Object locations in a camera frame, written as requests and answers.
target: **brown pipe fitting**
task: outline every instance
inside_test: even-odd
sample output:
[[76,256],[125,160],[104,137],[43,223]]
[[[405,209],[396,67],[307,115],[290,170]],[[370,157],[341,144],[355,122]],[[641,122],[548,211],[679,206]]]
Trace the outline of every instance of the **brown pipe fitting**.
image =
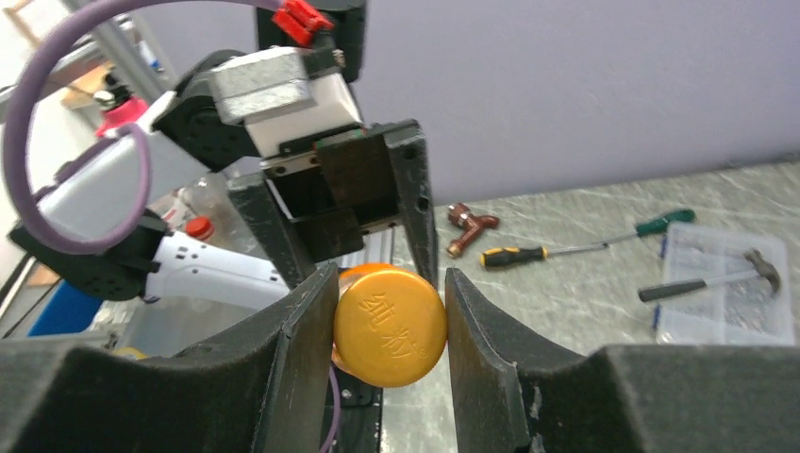
[[500,219],[493,215],[474,215],[463,203],[456,203],[447,208],[447,220],[451,224],[464,230],[461,237],[453,240],[447,247],[450,258],[458,258],[471,243],[473,243],[486,228],[495,229],[500,225]]

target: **gray wall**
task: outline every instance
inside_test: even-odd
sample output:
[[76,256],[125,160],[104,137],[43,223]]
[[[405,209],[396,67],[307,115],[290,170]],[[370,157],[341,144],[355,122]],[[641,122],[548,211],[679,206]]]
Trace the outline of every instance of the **gray wall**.
[[[144,14],[178,72],[254,46],[246,8]],[[439,204],[800,150],[797,0],[374,0],[368,27],[358,100],[422,123]]]

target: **screwdriver handle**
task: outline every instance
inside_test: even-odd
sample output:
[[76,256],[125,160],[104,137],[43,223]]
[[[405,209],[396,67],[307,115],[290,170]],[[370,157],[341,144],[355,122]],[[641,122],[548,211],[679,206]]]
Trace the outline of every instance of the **screwdriver handle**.
[[547,249],[538,248],[516,248],[503,247],[493,248],[483,252],[480,256],[480,264],[485,269],[500,269],[516,264],[525,264],[532,261],[547,260]]
[[666,285],[658,285],[651,288],[644,288],[639,290],[639,300],[642,302],[653,302],[654,300],[666,299],[668,297],[675,297],[677,295],[693,293],[695,291],[707,288],[706,281],[703,279],[678,281],[676,283],[667,283]]
[[641,237],[667,232],[667,227],[672,222],[694,222],[697,214],[693,210],[674,210],[656,219],[636,224],[636,235]]

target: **red bottle cap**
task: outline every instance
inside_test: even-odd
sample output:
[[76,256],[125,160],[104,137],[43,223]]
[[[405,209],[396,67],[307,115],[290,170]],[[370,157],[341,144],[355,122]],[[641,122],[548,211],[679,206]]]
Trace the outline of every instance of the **red bottle cap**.
[[200,241],[204,241],[214,234],[214,224],[204,215],[191,219],[186,223],[184,229],[186,234]]

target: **screwdriver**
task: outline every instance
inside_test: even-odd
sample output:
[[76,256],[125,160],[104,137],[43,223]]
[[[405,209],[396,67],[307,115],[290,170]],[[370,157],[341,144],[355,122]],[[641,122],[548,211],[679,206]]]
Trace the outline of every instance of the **screwdriver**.
[[480,256],[480,265],[485,269],[500,269],[517,264],[526,264],[534,261],[544,261],[557,255],[571,255],[574,253],[591,252],[593,250],[604,250],[608,248],[607,243],[593,243],[591,245],[581,245],[579,247],[564,247],[548,250],[544,247],[537,248],[517,248],[503,247],[493,248],[483,252]]
[[608,245],[610,243],[620,243],[631,238],[643,238],[645,236],[652,236],[654,234],[662,234],[667,232],[667,227],[672,222],[691,223],[694,222],[695,217],[696,214],[693,210],[673,210],[671,212],[667,212],[666,214],[660,215],[655,219],[636,224],[633,231],[606,239],[601,243]]

